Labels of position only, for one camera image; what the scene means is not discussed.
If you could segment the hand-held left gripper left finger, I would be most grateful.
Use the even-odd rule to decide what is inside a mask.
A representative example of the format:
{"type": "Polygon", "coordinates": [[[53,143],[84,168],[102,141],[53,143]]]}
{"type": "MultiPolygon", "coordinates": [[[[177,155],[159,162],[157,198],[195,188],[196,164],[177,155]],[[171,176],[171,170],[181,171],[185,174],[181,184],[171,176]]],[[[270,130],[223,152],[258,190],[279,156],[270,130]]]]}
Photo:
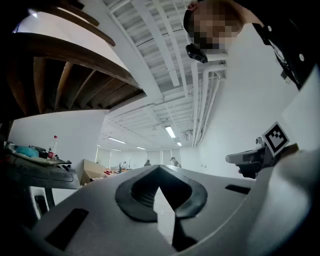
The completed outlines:
{"type": "Polygon", "coordinates": [[[174,255],[176,250],[159,232],[157,223],[131,219],[119,208],[115,199],[120,184],[153,170],[155,167],[142,167],[83,186],[50,209],[31,229],[31,236],[50,255],[174,255]],[[66,248],[60,250],[48,243],[46,238],[74,209],[84,209],[88,214],[66,248]]]}

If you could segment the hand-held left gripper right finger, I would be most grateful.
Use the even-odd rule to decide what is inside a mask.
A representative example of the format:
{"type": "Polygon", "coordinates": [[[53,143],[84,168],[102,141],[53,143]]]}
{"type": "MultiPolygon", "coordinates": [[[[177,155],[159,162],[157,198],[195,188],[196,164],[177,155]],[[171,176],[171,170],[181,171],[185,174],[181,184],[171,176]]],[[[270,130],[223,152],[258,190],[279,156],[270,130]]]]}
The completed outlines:
{"type": "Polygon", "coordinates": [[[172,230],[171,245],[181,252],[222,225],[240,206],[253,181],[159,166],[159,190],[165,206],[159,222],[172,230]]]}

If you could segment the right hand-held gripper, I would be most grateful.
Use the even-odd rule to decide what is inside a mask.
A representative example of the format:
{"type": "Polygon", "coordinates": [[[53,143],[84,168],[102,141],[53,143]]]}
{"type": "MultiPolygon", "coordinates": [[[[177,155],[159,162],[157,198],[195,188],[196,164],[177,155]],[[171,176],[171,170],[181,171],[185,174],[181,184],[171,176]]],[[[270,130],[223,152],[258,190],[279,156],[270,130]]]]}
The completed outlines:
{"type": "Polygon", "coordinates": [[[276,121],[261,137],[257,137],[255,142],[258,146],[255,149],[225,157],[227,163],[237,165],[238,172],[245,178],[256,179],[262,169],[274,166],[290,140],[276,121]]]}

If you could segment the person's right forearm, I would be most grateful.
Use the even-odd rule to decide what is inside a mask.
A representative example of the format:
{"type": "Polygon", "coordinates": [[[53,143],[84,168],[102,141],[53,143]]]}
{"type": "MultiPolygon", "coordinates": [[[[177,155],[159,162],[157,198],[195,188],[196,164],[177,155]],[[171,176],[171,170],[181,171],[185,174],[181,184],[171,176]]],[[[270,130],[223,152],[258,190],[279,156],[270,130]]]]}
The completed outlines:
{"type": "Polygon", "coordinates": [[[286,146],[281,152],[280,152],[280,157],[285,158],[289,155],[295,154],[296,152],[299,151],[298,144],[291,144],[289,146],[286,146]]]}

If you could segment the large open cardboard box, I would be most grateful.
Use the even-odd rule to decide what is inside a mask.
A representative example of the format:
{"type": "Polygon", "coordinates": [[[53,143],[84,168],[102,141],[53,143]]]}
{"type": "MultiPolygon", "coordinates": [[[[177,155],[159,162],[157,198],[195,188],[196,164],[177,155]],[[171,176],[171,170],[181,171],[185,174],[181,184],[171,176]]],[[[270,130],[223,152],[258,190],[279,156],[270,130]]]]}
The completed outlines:
{"type": "Polygon", "coordinates": [[[83,174],[80,180],[81,186],[90,183],[94,179],[105,178],[107,176],[107,170],[104,166],[87,159],[83,160],[83,174]]]}

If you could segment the black side table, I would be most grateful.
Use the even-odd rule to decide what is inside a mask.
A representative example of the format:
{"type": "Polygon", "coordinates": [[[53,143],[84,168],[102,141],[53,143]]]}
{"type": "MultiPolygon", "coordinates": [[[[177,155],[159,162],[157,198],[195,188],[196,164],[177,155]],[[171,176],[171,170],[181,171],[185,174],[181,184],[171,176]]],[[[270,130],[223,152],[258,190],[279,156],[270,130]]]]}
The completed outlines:
{"type": "Polygon", "coordinates": [[[69,165],[42,165],[12,154],[0,158],[1,211],[39,219],[56,204],[53,189],[79,187],[77,172],[69,165]]]}

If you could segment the bundle of white ceiling pipes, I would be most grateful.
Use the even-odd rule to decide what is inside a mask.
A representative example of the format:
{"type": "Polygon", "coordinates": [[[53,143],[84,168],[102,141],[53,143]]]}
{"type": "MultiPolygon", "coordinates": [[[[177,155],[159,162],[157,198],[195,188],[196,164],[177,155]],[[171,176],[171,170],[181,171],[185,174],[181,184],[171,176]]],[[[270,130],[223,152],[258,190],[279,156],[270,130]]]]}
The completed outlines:
{"type": "Polygon", "coordinates": [[[199,82],[198,64],[194,61],[191,63],[191,74],[193,84],[193,130],[192,130],[192,147],[197,146],[202,128],[209,88],[209,74],[222,72],[227,69],[225,62],[216,65],[207,65],[202,72],[202,86],[199,82]]]}

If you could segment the clear bottle red label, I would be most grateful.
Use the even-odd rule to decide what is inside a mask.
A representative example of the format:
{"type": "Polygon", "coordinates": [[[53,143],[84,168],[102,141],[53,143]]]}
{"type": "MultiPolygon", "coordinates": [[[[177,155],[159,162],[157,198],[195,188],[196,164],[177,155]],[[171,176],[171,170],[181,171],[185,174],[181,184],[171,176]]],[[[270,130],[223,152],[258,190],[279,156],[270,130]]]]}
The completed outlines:
{"type": "Polygon", "coordinates": [[[48,149],[48,155],[47,155],[48,159],[52,160],[55,158],[57,146],[58,146],[58,137],[55,135],[48,149]]]}

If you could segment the blue fluffy duster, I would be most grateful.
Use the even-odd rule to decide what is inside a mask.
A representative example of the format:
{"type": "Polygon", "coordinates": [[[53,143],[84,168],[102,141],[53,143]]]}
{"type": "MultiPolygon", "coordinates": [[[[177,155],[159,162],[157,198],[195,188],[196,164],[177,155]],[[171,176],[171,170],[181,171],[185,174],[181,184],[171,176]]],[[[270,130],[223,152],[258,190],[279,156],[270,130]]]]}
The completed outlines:
{"type": "Polygon", "coordinates": [[[30,157],[30,158],[37,158],[39,157],[38,150],[28,147],[28,146],[17,146],[15,149],[17,154],[22,154],[24,156],[30,157]]]}

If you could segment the person's black shirt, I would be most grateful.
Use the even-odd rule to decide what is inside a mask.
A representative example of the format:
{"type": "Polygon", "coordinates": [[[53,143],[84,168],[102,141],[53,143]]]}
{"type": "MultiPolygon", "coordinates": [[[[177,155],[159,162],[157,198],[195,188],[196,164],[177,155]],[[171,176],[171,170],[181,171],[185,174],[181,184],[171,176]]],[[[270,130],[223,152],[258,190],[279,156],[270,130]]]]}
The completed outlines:
{"type": "Polygon", "coordinates": [[[320,21],[313,14],[258,12],[264,27],[254,24],[263,43],[274,49],[283,71],[300,90],[320,61],[320,21]]]}

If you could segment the dark wooden slatted overhang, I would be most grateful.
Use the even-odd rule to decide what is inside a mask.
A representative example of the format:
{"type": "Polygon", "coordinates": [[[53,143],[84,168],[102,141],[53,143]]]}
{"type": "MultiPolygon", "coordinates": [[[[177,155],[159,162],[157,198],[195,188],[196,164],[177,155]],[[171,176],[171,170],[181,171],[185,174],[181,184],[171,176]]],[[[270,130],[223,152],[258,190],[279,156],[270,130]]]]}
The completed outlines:
{"type": "Polygon", "coordinates": [[[54,112],[105,109],[143,97],[129,71],[69,39],[27,29],[41,15],[81,38],[115,42],[79,0],[0,0],[0,123],[54,112]]]}

